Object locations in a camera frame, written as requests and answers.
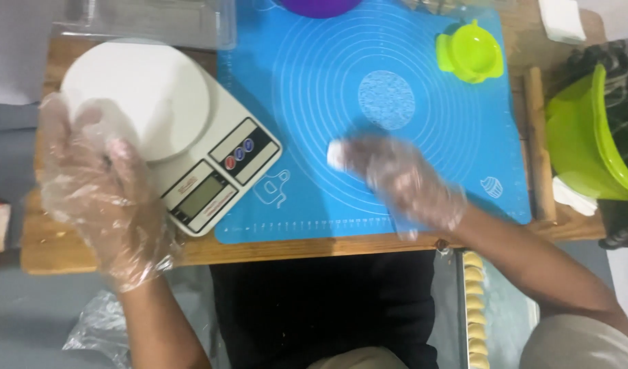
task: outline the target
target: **disposable plastic glove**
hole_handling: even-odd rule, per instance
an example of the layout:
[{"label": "disposable plastic glove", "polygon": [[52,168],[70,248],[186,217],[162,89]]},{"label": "disposable plastic glove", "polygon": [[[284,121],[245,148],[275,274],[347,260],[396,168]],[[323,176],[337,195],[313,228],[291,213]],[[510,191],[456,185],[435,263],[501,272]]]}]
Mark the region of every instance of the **disposable plastic glove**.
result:
[{"label": "disposable plastic glove", "polygon": [[43,101],[42,204],[77,229],[112,286],[128,291],[172,268],[180,247],[145,162],[129,142],[103,133],[115,125],[102,119],[96,103],[71,122],[60,94]]},{"label": "disposable plastic glove", "polygon": [[[467,208],[462,188],[445,183],[409,142],[377,136],[335,140],[328,149],[328,164],[358,174],[392,210],[410,221],[452,231]],[[416,238],[416,233],[408,232],[406,238]]]}]

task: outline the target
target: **digital kitchen scale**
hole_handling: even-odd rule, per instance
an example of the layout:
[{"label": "digital kitchen scale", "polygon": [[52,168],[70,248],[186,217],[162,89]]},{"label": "digital kitchen scale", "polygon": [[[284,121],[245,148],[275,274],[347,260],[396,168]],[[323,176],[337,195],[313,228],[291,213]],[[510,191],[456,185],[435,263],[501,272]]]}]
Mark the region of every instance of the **digital kitchen scale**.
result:
[{"label": "digital kitchen scale", "polygon": [[67,71],[74,118],[96,100],[105,132],[145,158],[172,220],[203,236],[282,154],[282,145],[227,90],[178,50],[138,39],[100,44]]}]

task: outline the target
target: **scale button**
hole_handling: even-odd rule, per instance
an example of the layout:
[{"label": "scale button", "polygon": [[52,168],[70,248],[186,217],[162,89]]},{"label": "scale button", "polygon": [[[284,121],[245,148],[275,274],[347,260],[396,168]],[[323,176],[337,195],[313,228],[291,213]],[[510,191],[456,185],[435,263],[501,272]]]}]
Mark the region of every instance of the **scale button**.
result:
[{"label": "scale button", "polygon": [[232,170],[234,167],[236,167],[236,160],[234,159],[234,156],[229,155],[225,158],[225,169]]},{"label": "scale button", "polygon": [[255,148],[255,143],[252,141],[252,138],[246,138],[245,141],[243,141],[243,148],[245,152],[251,152],[252,149]]},{"label": "scale button", "polygon": [[240,162],[245,157],[245,151],[241,147],[234,150],[234,157]]}]

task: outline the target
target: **blue silicone baking mat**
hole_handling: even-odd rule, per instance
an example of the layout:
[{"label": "blue silicone baking mat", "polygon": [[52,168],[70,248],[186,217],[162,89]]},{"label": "blue silicone baking mat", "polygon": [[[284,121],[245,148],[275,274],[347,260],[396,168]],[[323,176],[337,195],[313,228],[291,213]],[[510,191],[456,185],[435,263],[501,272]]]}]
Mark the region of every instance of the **blue silicone baking mat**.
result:
[{"label": "blue silicone baking mat", "polygon": [[[326,163],[328,143],[379,128],[411,140],[449,181],[518,222],[531,211],[507,71],[471,85],[437,67],[435,37],[457,20],[365,0],[336,18],[237,0],[238,46],[218,80],[284,154],[216,226],[224,243],[394,232],[364,183]],[[498,13],[479,25],[502,45]]]}]

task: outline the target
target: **black pants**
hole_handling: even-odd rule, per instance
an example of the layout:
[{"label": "black pants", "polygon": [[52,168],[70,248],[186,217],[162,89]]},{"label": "black pants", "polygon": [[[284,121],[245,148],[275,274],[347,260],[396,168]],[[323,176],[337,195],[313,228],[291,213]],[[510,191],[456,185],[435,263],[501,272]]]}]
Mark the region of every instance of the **black pants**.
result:
[{"label": "black pants", "polygon": [[437,368],[435,251],[211,266],[234,369],[304,369],[384,346],[409,369]]}]

